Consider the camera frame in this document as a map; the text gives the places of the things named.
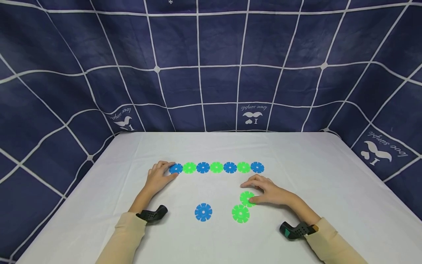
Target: white bird logo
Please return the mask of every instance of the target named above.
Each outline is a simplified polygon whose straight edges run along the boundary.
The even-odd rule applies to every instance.
[[[262,116],[263,114],[261,112],[255,112],[255,113],[251,113],[251,112],[246,112],[243,114],[243,116],[247,116],[249,118],[251,117],[259,117]]]
[[[375,156],[377,156],[378,158],[386,158],[388,159],[390,162],[393,159],[393,157],[390,155],[390,153],[385,152],[385,151],[380,151],[378,150],[378,148],[376,147],[375,143],[373,143],[372,141],[365,141],[365,143],[368,145],[368,149],[369,151],[371,151],[372,153],[375,154]],[[369,153],[366,151],[361,151],[360,153],[366,160],[369,159]]]
[[[119,125],[119,126],[125,126],[129,124],[129,120],[131,120],[132,118],[130,116],[126,116],[124,118],[124,121],[120,121],[120,122],[114,122],[115,124]]]

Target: wrist device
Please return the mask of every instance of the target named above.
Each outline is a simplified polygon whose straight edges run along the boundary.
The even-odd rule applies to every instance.
[[[142,212],[140,214],[136,214],[136,216],[142,220],[147,221],[147,223],[153,223],[161,220],[167,212],[167,207],[160,205],[155,212],[142,210]]]
[[[297,227],[284,222],[280,226],[280,232],[289,240],[295,240],[305,235],[316,233],[319,228],[316,225],[308,226],[305,222],[301,222]]]

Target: beige sleeve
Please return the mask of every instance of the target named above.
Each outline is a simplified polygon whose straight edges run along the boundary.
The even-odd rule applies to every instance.
[[[316,225],[319,231],[305,238],[325,264],[368,264],[325,218]]]
[[[145,234],[145,225],[146,221],[133,212],[122,214],[95,264],[132,264],[135,251]]]

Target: blue fabric backdrop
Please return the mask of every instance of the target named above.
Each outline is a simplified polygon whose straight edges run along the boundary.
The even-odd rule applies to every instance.
[[[422,0],[0,0],[0,262],[121,131],[335,133],[422,217]]]

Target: white table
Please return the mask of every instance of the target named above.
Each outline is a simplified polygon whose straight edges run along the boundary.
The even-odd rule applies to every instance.
[[[262,175],[300,195],[368,263],[422,259],[421,221],[335,135],[139,132],[112,141],[18,264],[94,263],[159,160],[259,161]],[[134,263],[319,263],[306,241],[278,232],[285,220],[298,224],[289,210],[259,205],[247,223],[233,220],[239,185],[253,174],[180,174],[151,202],[169,213],[147,227]],[[213,209],[206,222],[194,215],[200,203]]]

